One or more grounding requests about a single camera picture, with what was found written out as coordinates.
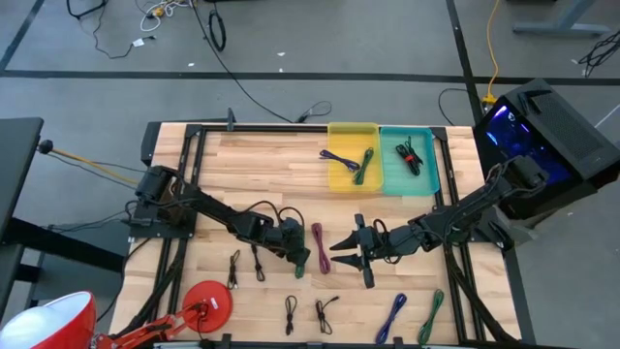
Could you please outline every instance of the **red disc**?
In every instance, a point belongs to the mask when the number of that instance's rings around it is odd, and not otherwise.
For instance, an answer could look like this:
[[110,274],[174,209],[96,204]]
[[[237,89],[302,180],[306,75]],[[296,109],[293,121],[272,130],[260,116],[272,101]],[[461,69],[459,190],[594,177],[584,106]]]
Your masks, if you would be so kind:
[[194,285],[183,299],[183,309],[202,301],[208,305],[206,317],[197,318],[193,311],[183,314],[187,327],[198,332],[200,321],[200,332],[211,333],[229,321],[233,312],[233,296],[226,286],[217,281],[203,281]]

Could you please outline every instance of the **wooden table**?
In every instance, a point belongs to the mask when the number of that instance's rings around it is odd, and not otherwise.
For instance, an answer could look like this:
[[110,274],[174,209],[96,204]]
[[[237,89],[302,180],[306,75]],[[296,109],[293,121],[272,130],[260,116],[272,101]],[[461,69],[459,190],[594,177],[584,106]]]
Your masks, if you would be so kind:
[[[176,168],[185,126],[184,123],[162,124],[153,156],[154,165]],[[480,160],[471,128],[449,127],[447,133],[458,194],[462,198],[483,185]],[[327,163],[318,157],[319,151],[326,146],[326,133],[209,132],[200,185],[203,191],[236,209],[260,200],[269,200],[278,207],[297,207],[308,226],[314,222],[323,224],[325,249],[351,233],[355,228],[355,213],[363,213],[367,222],[382,218],[387,228],[392,229],[428,212],[433,206],[433,197],[330,192]],[[436,154],[445,201],[449,203],[438,143]],[[257,211],[272,214],[265,207],[257,207]],[[321,274],[317,245],[309,229],[305,238],[312,253],[303,278],[295,279],[295,266],[260,249],[266,281],[259,282],[250,246],[236,240],[217,222],[199,216],[196,235],[188,246],[179,301],[200,281],[217,280],[226,284],[229,257],[240,249],[237,262],[239,289],[232,290],[232,317],[224,328],[208,334],[208,338],[219,340],[222,333],[231,333],[233,341],[373,343],[378,329],[388,317],[394,297],[402,292],[408,301],[392,325],[388,342],[393,336],[402,336],[406,343],[416,343],[419,327],[428,317],[433,292],[440,288],[446,292],[446,298],[435,319],[429,343],[457,342],[441,248],[430,253],[420,250],[415,255],[404,257],[398,265],[383,261],[373,263],[376,287],[366,290],[361,273],[351,267],[332,263],[332,272]],[[160,239],[151,240],[127,263],[111,333],[124,328],[150,294],[161,243]],[[470,250],[480,297],[504,329],[519,337],[500,250],[490,243],[471,243]],[[347,253],[327,251],[327,254]],[[294,332],[286,336],[284,299],[288,295],[295,295],[299,305],[294,313]],[[334,296],[340,296],[340,300],[325,311],[333,334],[321,334],[315,301],[327,301]],[[470,306],[462,293],[461,298],[468,335],[473,338]],[[165,294],[160,306],[162,313],[167,301],[168,295]],[[186,330],[178,338],[199,337],[197,333]]]

